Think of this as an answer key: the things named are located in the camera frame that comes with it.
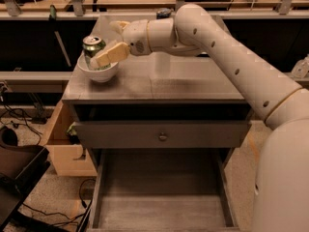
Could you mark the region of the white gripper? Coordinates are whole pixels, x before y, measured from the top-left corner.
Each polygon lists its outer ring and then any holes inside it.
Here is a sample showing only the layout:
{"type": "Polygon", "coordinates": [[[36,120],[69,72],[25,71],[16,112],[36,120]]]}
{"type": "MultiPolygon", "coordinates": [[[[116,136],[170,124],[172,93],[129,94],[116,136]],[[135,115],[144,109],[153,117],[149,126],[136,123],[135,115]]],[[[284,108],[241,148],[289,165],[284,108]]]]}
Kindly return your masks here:
{"type": "Polygon", "coordinates": [[[148,43],[147,19],[132,21],[115,20],[109,23],[110,28],[117,34],[123,34],[124,42],[113,41],[90,59],[89,68],[96,70],[112,63],[125,60],[131,53],[135,56],[151,53],[148,43]]]}

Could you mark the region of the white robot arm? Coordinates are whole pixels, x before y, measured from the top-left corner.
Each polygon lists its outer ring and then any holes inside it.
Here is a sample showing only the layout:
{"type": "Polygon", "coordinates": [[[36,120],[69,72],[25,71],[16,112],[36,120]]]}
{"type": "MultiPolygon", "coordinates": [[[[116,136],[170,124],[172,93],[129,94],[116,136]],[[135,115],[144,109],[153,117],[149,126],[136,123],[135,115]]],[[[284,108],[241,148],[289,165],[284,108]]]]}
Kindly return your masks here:
{"type": "Polygon", "coordinates": [[[195,4],[174,17],[115,21],[122,36],[91,58],[95,68],[132,54],[208,53],[272,129],[260,153],[252,232],[309,232],[309,91],[224,31],[195,4]]]}

